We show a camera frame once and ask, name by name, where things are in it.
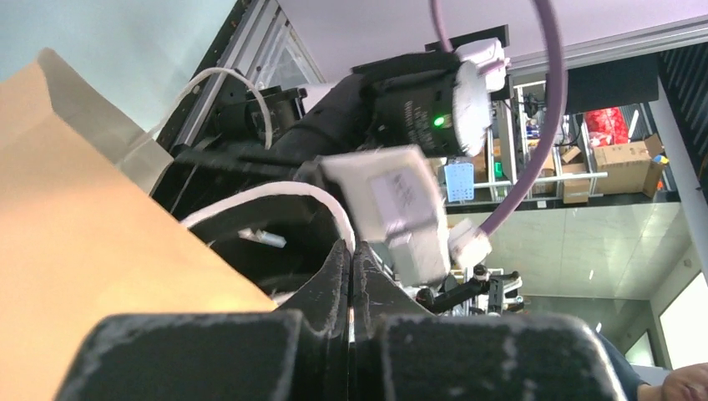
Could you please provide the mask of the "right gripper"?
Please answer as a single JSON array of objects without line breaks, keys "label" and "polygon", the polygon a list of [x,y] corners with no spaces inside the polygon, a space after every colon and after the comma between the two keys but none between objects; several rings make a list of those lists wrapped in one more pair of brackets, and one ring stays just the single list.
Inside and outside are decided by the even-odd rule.
[{"label": "right gripper", "polygon": [[354,251],[354,229],[313,156],[257,146],[186,148],[164,169],[153,199],[234,270],[284,302],[334,244]]}]

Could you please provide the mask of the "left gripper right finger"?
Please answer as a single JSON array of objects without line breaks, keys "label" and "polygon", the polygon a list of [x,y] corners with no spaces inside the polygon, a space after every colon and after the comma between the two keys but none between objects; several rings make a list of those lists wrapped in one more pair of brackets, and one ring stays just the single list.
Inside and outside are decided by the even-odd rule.
[{"label": "left gripper right finger", "polygon": [[596,335],[563,315],[435,316],[352,257],[355,400],[621,400]]}]

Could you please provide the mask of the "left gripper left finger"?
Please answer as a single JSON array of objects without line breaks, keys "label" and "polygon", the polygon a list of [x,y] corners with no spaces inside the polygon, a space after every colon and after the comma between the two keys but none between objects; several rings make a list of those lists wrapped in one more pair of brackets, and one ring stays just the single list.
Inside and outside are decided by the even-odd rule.
[{"label": "left gripper left finger", "polygon": [[268,313],[118,314],[84,339],[60,400],[344,400],[351,253]]}]

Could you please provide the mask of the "brown paper bag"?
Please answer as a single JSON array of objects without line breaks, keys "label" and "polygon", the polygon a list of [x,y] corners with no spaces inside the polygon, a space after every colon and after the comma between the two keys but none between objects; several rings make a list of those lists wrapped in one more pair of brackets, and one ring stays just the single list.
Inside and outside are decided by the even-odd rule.
[{"label": "brown paper bag", "polygon": [[147,193],[167,152],[45,48],[1,85],[1,397],[60,400],[84,339],[118,314],[281,305]]}]

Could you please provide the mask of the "person's hand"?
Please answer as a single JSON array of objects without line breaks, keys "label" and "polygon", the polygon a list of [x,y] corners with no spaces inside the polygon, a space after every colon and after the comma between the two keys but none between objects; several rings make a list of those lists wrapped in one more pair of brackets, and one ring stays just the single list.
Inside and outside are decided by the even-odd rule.
[{"label": "person's hand", "polygon": [[673,370],[661,385],[642,384],[639,401],[707,401],[707,363]]}]

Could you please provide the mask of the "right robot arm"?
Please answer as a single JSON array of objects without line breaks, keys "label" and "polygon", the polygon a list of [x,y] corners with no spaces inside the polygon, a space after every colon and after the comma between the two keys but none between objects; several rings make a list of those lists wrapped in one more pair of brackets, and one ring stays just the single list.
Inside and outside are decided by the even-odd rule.
[{"label": "right robot arm", "polygon": [[363,64],[284,123],[278,108],[305,90],[240,84],[210,114],[213,129],[178,151],[151,195],[184,217],[209,195],[317,160],[346,196],[360,237],[386,247],[400,283],[437,285],[451,263],[441,192],[425,165],[483,149],[490,95],[507,63],[483,40]]}]

